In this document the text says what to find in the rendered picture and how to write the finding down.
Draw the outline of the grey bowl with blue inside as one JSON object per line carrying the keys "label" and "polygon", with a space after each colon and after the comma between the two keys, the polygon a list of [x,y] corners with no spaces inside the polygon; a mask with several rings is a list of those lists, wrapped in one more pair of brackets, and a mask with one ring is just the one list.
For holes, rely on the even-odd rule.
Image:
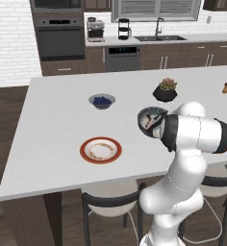
{"label": "grey bowl with blue inside", "polygon": [[91,95],[88,98],[88,101],[97,109],[106,110],[115,102],[115,98],[110,94],[98,93]]}

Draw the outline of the red rimmed white plate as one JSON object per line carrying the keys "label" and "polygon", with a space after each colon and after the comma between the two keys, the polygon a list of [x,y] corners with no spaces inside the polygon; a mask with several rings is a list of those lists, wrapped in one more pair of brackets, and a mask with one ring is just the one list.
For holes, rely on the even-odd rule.
{"label": "red rimmed white plate", "polygon": [[122,154],[120,143],[110,137],[98,136],[86,140],[80,147],[81,157],[94,164],[106,164]]}

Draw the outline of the succulent in black pot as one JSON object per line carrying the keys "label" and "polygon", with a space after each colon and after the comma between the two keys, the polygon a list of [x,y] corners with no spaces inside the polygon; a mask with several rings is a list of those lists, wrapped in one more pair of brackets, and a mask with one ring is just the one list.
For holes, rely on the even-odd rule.
{"label": "succulent in black pot", "polygon": [[166,78],[163,79],[156,89],[153,91],[153,96],[161,102],[171,102],[173,101],[176,96],[177,92],[175,90],[177,84],[174,82],[173,79]]}

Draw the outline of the black dishwasher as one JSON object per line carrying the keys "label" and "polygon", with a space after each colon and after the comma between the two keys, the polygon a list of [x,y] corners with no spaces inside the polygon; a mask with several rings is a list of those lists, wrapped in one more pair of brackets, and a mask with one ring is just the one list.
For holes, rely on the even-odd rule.
{"label": "black dishwasher", "polygon": [[113,46],[106,48],[106,71],[136,71],[139,69],[139,48],[137,46]]}

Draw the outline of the brown drawer under oven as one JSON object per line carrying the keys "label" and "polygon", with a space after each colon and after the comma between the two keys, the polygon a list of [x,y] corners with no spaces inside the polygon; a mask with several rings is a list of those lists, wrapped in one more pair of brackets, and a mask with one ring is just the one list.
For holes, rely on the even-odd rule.
{"label": "brown drawer under oven", "polygon": [[88,72],[85,60],[42,61],[40,66],[43,76],[86,74]]}

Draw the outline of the silver coffee machine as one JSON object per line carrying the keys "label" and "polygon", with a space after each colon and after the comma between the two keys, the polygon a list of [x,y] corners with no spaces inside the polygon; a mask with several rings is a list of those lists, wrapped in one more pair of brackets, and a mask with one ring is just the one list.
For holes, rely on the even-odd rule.
{"label": "silver coffee machine", "polygon": [[88,41],[89,42],[104,42],[105,23],[98,20],[96,17],[89,17],[87,21]]}

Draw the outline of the dark sink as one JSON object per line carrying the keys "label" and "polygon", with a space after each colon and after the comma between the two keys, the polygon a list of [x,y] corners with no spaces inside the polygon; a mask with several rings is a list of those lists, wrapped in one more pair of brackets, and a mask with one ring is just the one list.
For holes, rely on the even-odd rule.
{"label": "dark sink", "polygon": [[187,40],[180,36],[157,36],[157,37],[135,37],[137,40],[144,41],[174,41],[174,40]]}

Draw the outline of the brown base cupboards run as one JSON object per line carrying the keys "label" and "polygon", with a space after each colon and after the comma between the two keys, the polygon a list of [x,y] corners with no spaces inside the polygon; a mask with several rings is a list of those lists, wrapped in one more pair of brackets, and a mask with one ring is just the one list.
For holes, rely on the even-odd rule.
{"label": "brown base cupboards run", "polygon": [[227,41],[142,45],[139,65],[141,70],[227,65]]}

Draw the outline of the dark tap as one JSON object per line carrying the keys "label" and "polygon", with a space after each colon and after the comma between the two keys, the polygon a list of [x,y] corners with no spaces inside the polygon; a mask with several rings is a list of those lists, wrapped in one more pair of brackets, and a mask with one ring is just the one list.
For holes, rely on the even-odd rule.
{"label": "dark tap", "polygon": [[164,19],[162,17],[159,17],[157,19],[157,24],[156,24],[156,30],[155,30],[155,37],[158,37],[158,34],[162,33],[162,29],[159,29],[159,24],[161,21],[164,21]]}

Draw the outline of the brown upper cupboard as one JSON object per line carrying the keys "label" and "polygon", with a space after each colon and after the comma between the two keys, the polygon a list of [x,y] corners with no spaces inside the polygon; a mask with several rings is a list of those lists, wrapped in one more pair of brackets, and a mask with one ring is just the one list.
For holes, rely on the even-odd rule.
{"label": "brown upper cupboard", "polygon": [[227,12],[227,0],[205,0],[203,9],[212,12]]}
{"label": "brown upper cupboard", "polygon": [[86,12],[109,12],[112,0],[84,0]]}

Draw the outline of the window with grey blinds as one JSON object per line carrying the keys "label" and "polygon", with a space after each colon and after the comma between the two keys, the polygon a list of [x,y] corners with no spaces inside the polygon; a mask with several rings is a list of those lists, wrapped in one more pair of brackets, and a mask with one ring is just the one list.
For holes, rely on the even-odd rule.
{"label": "window with grey blinds", "polygon": [[113,0],[112,22],[127,18],[130,22],[196,21],[201,0]]}

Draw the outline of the brown island base panel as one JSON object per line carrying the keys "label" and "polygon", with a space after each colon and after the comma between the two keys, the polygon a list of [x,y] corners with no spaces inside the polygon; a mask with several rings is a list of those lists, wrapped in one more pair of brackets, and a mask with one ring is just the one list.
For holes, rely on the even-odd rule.
{"label": "brown island base panel", "polygon": [[0,203],[17,246],[63,246],[60,192]]}

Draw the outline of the black microwave oven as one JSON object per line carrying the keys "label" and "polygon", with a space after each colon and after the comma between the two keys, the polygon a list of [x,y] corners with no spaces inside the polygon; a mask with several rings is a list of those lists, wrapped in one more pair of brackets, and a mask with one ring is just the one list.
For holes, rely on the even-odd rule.
{"label": "black microwave oven", "polygon": [[30,0],[34,12],[81,12],[81,0]]}

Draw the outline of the white stool with black frame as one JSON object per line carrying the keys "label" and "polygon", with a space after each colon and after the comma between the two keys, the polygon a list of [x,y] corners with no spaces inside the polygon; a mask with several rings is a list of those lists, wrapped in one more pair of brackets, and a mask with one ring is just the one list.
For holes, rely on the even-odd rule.
{"label": "white stool with black frame", "polygon": [[[179,238],[184,239],[186,242],[192,244],[201,244],[218,239],[219,240],[218,246],[223,246],[226,230],[227,230],[227,168],[225,166],[215,166],[215,167],[209,166],[206,172],[205,179],[203,183],[200,185],[200,190],[205,198],[205,202],[209,206],[209,209],[212,211],[215,219],[218,222],[220,228],[219,234],[216,237],[210,239],[205,239],[202,241],[191,241],[184,237],[186,221],[183,221],[180,224],[178,230]],[[217,214],[213,210],[212,206],[208,202],[207,197],[218,198],[222,196],[226,196],[226,198],[222,205],[222,207],[224,208],[223,221],[220,221]]]}
{"label": "white stool with black frame", "polygon": [[122,216],[124,228],[127,227],[127,217],[130,217],[139,245],[142,239],[142,209],[139,196],[145,188],[146,183],[138,184],[136,180],[82,188],[85,245],[90,246],[88,219],[92,213],[103,217]]}

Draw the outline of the black wall oven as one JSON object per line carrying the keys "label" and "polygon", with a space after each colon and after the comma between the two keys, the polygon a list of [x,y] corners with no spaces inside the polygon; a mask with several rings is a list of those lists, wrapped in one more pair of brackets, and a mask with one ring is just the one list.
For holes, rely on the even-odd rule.
{"label": "black wall oven", "polygon": [[82,17],[36,18],[35,30],[42,62],[85,58],[85,31]]}

